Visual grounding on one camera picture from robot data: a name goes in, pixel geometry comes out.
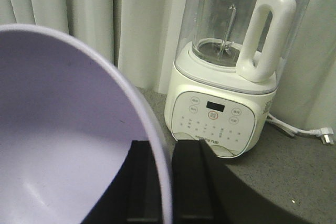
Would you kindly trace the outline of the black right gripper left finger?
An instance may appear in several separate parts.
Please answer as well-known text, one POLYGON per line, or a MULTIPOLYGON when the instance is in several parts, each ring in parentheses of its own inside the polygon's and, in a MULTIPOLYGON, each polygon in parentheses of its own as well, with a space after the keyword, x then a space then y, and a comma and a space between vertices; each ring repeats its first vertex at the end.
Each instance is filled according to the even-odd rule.
POLYGON ((161 191, 148 141, 132 141, 126 159, 82 223, 160 223, 161 191))

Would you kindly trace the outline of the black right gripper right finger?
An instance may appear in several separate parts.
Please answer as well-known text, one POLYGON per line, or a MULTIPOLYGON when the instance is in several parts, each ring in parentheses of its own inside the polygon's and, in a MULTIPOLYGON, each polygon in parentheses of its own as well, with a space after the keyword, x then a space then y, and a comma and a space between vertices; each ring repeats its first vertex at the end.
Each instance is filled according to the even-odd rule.
POLYGON ((174 223, 299 223, 239 179, 204 140, 179 140, 172 167, 174 223))

